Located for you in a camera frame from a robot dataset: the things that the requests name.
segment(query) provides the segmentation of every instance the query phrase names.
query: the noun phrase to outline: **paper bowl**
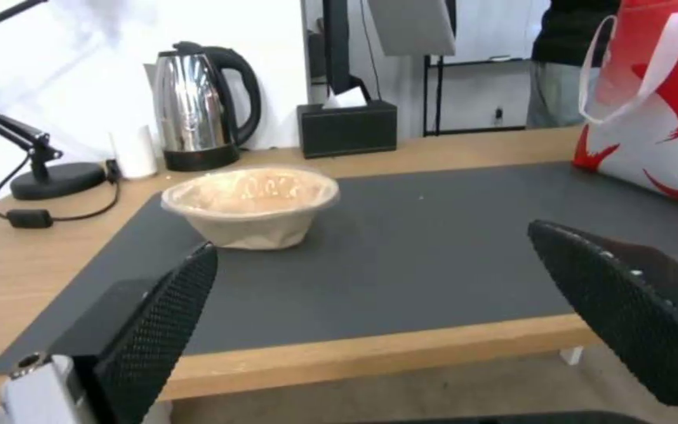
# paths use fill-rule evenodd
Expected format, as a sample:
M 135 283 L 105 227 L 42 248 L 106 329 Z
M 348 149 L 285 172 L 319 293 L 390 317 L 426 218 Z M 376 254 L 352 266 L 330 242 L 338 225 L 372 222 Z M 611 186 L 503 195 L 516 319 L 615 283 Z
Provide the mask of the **paper bowl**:
M 304 167 L 218 171 L 162 193 L 161 207 L 185 217 L 218 247 L 283 249 L 300 243 L 315 214 L 339 199 L 337 182 Z

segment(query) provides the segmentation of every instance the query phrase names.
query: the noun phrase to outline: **black tissue box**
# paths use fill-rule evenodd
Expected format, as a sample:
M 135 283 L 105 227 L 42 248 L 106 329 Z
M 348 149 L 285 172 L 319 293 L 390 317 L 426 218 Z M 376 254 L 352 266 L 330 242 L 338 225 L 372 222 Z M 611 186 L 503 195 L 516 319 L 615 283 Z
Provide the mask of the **black tissue box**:
M 372 100 L 365 107 L 297 107 L 305 158 L 396 150 L 396 106 Z

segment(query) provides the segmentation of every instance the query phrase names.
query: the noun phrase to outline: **bag handle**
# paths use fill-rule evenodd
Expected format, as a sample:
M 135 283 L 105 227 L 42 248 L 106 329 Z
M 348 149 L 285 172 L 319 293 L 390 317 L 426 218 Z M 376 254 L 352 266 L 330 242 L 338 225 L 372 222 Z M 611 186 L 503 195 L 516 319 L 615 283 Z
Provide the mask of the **bag handle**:
M 593 64 L 593 56 L 595 54 L 595 47 L 598 44 L 598 37 L 600 36 L 601 30 L 605 26 L 606 22 L 613 21 L 614 26 L 611 29 L 611 38 L 616 32 L 616 26 L 619 23 L 619 20 L 616 16 L 608 16 L 603 22 L 600 23 L 598 29 L 595 31 L 595 36 L 590 44 L 590 48 L 587 49 L 587 54 L 584 56 L 584 62 L 582 64 L 582 69 L 579 76 L 579 112 L 588 122 L 593 124 L 607 124 L 610 121 L 613 121 L 620 116 L 635 110 L 639 105 L 643 104 L 645 100 L 650 97 L 651 94 L 656 92 L 661 84 L 666 81 L 666 78 L 671 74 L 671 71 L 676 66 L 678 62 L 678 12 L 673 13 L 669 16 L 666 25 L 664 26 L 663 32 L 661 33 L 661 38 L 656 45 L 656 50 L 653 51 L 653 55 L 650 59 L 650 64 L 648 65 L 648 70 L 645 73 L 642 84 L 640 84 L 640 89 L 638 89 L 637 94 L 635 94 L 632 99 L 629 99 L 626 104 L 621 105 L 621 107 L 614 110 L 610 115 L 605 118 L 597 118 L 592 116 L 587 112 L 587 99 L 589 98 L 589 86 L 590 86 L 590 69 Z

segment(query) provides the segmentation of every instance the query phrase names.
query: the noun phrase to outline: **textured gripper pad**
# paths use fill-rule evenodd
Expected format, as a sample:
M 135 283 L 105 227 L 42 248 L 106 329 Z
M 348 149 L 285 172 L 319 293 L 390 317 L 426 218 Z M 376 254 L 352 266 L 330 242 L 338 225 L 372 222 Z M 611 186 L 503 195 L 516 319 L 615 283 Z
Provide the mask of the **textured gripper pad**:
M 519 416 L 426 419 L 396 424 L 646 424 L 638 419 L 607 412 L 538 413 Z
M 94 367 L 109 409 L 102 411 L 101 422 L 142 422 L 185 350 L 208 299 L 217 266 L 215 248 L 207 244 L 148 293 L 129 331 Z
M 528 234 L 579 316 L 660 402 L 678 406 L 678 262 L 554 223 Z

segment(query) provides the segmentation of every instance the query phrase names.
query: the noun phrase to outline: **person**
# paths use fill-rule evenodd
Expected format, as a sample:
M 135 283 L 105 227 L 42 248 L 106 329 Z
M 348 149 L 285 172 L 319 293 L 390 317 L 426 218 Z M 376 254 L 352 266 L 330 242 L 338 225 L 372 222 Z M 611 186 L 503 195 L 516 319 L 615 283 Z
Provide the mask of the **person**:
M 621 0 L 551 0 L 543 29 L 533 45 L 527 128 L 581 124 L 579 74 L 595 31 L 606 16 L 616 14 Z M 591 70 L 591 93 L 606 53 L 611 24 L 598 39 Z

